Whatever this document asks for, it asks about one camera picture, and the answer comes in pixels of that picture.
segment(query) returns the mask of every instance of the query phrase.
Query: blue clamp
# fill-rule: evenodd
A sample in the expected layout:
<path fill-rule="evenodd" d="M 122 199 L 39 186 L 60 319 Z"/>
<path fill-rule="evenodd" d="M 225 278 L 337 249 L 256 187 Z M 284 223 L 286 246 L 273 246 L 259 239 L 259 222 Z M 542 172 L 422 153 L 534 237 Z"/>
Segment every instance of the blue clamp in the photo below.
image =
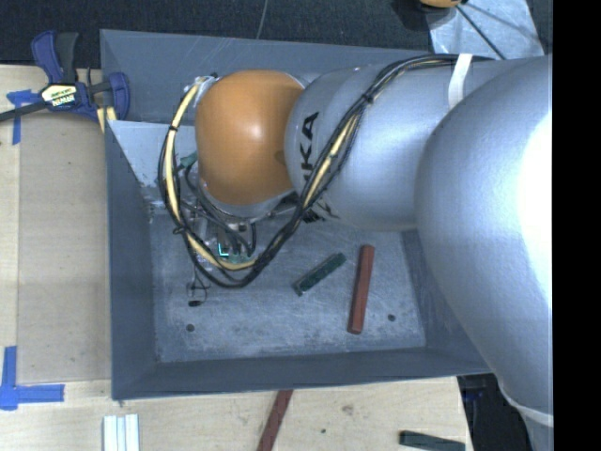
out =
<path fill-rule="evenodd" d="M 49 86 L 68 84 L 77 89 L 76 104 L 48 105 L 47 108 L 53 112 L 71 112 L 98 122 L 98 105 L 91 97 L 95 93 L 95 87 L 98 86 L 88 88 L 85 84 L 77 82 L 77 72 L 73 67 L 73 49 L 77 38 L 79 38 L 77 33 L 57 33 L 55 30 L 47 30 L 34 37 L 31 42 L 31 52 L 36 65 L 46 73 Z M 109 75 L 109 83 L 113 91 L 113 107 L 116 115 L 119 119 L 123 119 L 130 110 L 130 87 L 127 77 L 122 72 L 114 72 Z"/>
<path fill-rule="evenodd" d="M 41 101 L 41 97 L 36 92 L 27 90 L 17 90 L 16 92 L 8 92 L 7 99 L 15 107 L 21 107 L 24 103 L 36 103 Z M 16 146 L 21 142 L 21 118 L 15 117 L 12 126 L 12 145 Z"/>
<path fill-rule="evenodd" d="M 2 385 L 0 385 L 0 410 L 14 411 L 19 404 L 34 402 L 63 402 L 65 384 L 43 384 L 39 386 L 18 386 L 17 347 L 4 349 Z"/>
<path fill-rule="evenodd" d="M 55 30 L 42 32 L 31 41 L 31 53 L 34 55 L 36 65 L 44 70 L 49 84 L 62 82 L 65 76 L 56 53 L 55 42 Z"/>

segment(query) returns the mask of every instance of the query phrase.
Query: yellow cable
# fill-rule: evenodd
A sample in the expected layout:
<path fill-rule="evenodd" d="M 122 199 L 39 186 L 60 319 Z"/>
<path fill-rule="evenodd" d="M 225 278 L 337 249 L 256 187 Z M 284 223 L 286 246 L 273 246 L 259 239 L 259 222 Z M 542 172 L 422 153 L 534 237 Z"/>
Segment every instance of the yellow cable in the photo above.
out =
<path fill-rule="evenodd" d="M 179 127 L 181 119 L 183 118 L 188 106 L 190 105 L 194 96 L 196 95 L 196 92 L 198 91 L 198 87 L 200 85 L 202 85 L 202 83 L 203 83 L 203 81 L 197 82 L 196 84 L 194 84 L 188 90 L 188 92 L 182 99 L 181 104 L 177 108 L 176 114 L 174 115 L 173 120 L 171 121 L 171 127 L 169 129 L 169 132 L 167 133 L 166 144 L 165 144 L 165 153 L 163 156 L 163 168 L 164 168 L 164 172 L 165 172 L 165 183 L 166 183 L 165 191 L 167 194 L 167 205 L 169 206 L 170 210 L 173 212 L 177 221 L 180 224 L 183 224 L 183 222 L 181 219 L 181 214 L 179 212 L 179 204 L 177 202 L 177 193 L 176 193 L 176 186 L 175 186 L 174 173 L 173 173 L 173 169 L 174 169 L 173 150 L 174 150 L 174 146 L 175 146 L 175 142 L 176 142 L 177 128 Z M 227 261 L 224 261 L 221 259 L 217 259 L 212 255 L 212 253 L 207 252 L 207 250 L 196 241 L 196 239 L 192 236 L 192 234 L 190 232 L 186 231 L 185 234 L 186 234 L 186 240 L 188 241 L 188 243 L 190 244 L 192 249 L 197 254 L 199 254 L 204 259 L 206 259 L 209 264 L 211 264 L 215 267 L 221 267 L 222 269 L 226 269 L 228 271 L 242 271 L 244 269 L 249 269 L 249 268 L 253 267 L 254 263 L 257 260 L 257 257 L 255 257 L 254 259 L 252 259 L 248 262 L 234 264 L 232 262 L 227 262 Z"/>

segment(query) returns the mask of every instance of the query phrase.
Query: black object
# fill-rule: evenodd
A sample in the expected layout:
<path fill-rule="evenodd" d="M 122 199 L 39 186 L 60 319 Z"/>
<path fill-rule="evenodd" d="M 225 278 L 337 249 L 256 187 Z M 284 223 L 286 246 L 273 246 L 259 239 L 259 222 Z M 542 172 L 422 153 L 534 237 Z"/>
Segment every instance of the black object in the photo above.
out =
<path fill-rule="evenodd" d="M 398 435 L 398 443 L 427 451 L 465 451 L 466 449 L 465 444 L 459 441 L 437 438 L 415 431 L 401 431 Z"/>

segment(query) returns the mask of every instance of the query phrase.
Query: wooden board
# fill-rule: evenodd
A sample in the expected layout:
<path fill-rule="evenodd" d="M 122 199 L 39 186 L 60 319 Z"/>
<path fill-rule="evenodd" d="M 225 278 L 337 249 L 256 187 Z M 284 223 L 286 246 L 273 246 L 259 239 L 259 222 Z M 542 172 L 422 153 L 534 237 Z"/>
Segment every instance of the wooden board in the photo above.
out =
<path fill-rule="evenodd" d="M 98 70 L 92 79 L 100 80 Z M 9 91 L 37 91 L 45 81 L 36 67 L 0 66 L 3 98 Z M 12 160 L 8 165 L 3 158 L 0 167 L 3 178 L 9 173 L 2 193 L 2 212 L 8 217 L 2 220 L 6 224 L 0 236 L 5 237 L 0 240 L 3 253 L 4 246 L 12 253 L 10 267 L 4 271 L 3 264 L 2 273 L 12 286 L 7 285 L 0 316 L 7 313 L 2 325 L 15 329 L 18 245 L 17 379 L 108 379 L 106 175 L 100 127 L 71 114 L 40 111 L 22 118 L 18 146 L 8 138 L 11 121 L 3 123 L 2 133 L 0 150 Z M 4 345 L 17 344 L 14 334 L 7 336 Z"/>
<path fill-rule="evenodd" d="M 0 451 L 97 451 L 105 415 L 137 413 L 143 451 L 255 450 L 275 393 L 111 401 L 108 381 L 69 383 L 62 404 L 0 412 Z M 295 391 L 274 450 L 399 451 L 401 430 L 472 450 L 455 379 Z"/>

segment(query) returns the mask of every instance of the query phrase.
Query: white tape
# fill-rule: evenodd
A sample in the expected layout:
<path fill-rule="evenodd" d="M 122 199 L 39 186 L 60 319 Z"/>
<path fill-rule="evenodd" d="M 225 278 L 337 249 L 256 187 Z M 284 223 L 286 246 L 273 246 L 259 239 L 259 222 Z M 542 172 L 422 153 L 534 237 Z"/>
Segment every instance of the white tape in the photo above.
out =
<path fill-rule="evenodd" d="M 457 58 L 457 63 L 455 64 L 453 75 L 451 76 L 451 82 L 449 82 L 450 109 L 453 109 L 453 107 L 463 101 L 464 88 L 468 70 L 470 69 L 471 57 L 471 54 L 461 54 L 459 58 Z"/>
<path fill-rule="evenodd" d="M 138 415 L 104 416 L 103 451 L 140 451 Z"/>

